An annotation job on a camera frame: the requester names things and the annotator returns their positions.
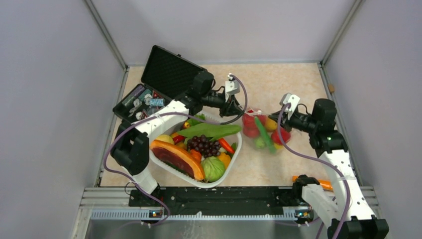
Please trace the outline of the clear zip top bag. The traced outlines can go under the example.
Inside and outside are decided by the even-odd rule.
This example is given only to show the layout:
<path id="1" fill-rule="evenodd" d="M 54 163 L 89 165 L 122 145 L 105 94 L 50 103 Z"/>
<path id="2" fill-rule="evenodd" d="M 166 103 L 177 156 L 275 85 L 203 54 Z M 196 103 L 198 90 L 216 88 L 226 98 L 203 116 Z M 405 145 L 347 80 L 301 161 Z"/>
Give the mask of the clear zip top bag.
<path id="1" fill-rule="evenodd" d="M 283 148 L 281 140 L 285 143 L 291 140 L 291 134 L 284 128 L 279 128 L 277 123 L 259 108 L 248 107 L 241 122 L 242 134 L 255 150 L 276 154 Z"/>

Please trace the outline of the small red toy tomato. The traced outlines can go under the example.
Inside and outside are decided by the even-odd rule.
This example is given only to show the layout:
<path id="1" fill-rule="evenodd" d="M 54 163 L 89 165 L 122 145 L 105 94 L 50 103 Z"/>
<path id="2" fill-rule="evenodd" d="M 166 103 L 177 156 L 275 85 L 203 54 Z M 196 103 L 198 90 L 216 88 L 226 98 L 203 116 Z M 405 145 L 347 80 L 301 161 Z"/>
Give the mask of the small red toy tomato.
<path id="1" fill-rule="evenodd" d="M 281 139 L 287 143 L 291 139 L 291 133 L 284 130 L 284 128 L 281 128 L 280 130 L 275 130 L 271 134 L 271 139 L 274 144 L 277 145 L 283 145 L 281 142 Z"/>

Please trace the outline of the red toy bell pepper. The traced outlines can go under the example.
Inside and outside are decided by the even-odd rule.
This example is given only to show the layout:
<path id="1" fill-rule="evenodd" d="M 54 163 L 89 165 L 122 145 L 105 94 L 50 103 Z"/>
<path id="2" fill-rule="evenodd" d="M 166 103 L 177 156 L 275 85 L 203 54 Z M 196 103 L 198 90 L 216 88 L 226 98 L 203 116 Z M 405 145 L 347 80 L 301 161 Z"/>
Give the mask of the red toy bell pepper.
<path id="1" fill-rule="evenodd" d="M 260 136 L 260 131 L 255 124 L 255 120 L 254 120 L 255 117 L 258 117 L 262 125 L 265 124 L 267 117 L 259 110 L 255 111 L 254 109 L 249 109 L 242 116 L 242 123 L 243 123 L 242 132 L 248 138 L 256 138 Z"/>

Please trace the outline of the yellow toy lemon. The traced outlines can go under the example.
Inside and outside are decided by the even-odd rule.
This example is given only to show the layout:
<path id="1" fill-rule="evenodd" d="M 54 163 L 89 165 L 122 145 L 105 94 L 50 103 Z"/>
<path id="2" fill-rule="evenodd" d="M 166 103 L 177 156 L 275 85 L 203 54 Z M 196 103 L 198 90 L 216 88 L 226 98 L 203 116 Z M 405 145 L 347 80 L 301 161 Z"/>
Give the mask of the yellow toy lemon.
<path id="1" fill-rule="evenodd" d="M 275 147 L 276 150 L 280 150 L 280 149 L 283 148 L 283 145 L 282 144 L 273 143 L 273 145 L 274 145 L 274 147 Z"/>

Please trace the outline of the small green toy cabbage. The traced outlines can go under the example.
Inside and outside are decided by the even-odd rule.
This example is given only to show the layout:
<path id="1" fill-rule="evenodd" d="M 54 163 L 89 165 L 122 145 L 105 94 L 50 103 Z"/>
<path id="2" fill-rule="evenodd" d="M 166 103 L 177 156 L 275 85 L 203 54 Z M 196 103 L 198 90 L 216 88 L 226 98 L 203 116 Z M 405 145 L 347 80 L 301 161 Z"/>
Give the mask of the small green toy cabbage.
<path id="1" fill-rule="evenodd" d="M 266 147 L 266 142 L 262 137 L 257 137 L 253 140 L 255 148 L 263 149 Z"/>

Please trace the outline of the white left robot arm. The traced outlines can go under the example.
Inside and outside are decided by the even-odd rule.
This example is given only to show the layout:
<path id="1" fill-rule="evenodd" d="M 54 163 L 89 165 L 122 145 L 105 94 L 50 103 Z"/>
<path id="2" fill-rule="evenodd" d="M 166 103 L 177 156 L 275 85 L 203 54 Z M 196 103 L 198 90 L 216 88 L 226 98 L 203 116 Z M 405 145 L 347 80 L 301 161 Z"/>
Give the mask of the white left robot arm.
<path id="1" fill-rule="evenodd" d="M 212 188 L 228 176 L 235 156 L 228 164 L 221 161 L 220 139 L 239 135 L 234 121 L 244 114 L 235 94 L 243 83 L 228 75 L 224 91 L 212 89 L 214 77 L 207 71 L 168 105 L 147 118 L 122 123 L 107 151 L 121 167 L 120 175 L 141 192 L 148 206 L 159 201 L 158 182 L 148 169 L 150 161 L 199 188 Z"/>

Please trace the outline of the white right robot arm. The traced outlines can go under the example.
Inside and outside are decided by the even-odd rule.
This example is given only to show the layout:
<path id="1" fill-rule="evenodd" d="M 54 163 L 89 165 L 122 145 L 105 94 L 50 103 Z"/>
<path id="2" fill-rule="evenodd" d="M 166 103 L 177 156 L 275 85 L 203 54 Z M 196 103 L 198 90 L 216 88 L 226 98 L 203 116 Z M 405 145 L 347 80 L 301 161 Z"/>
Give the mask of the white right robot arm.
<path id="1" fill-rule="evenodd" d="M 315 178 L 300 176 L 294 183 L 293 201 L 312 207 L 326 227 L 329 239 L 386 238 L 388 223 L 378 218 L 367 203 L 355 177 L 346 140 L 335 128 L 335 102 L 317 99 L 311 114 L 299 112 L 299 104 L 299 96 L 286 93 L 280 101 L 281 110 L 270 118 L 287 132 L 296 129 L 308 134 L 316 157 L 295 152 L 285 141 L 282 145 L 295 155 L 323 164 L 335 198 L 329 197 Z"/>

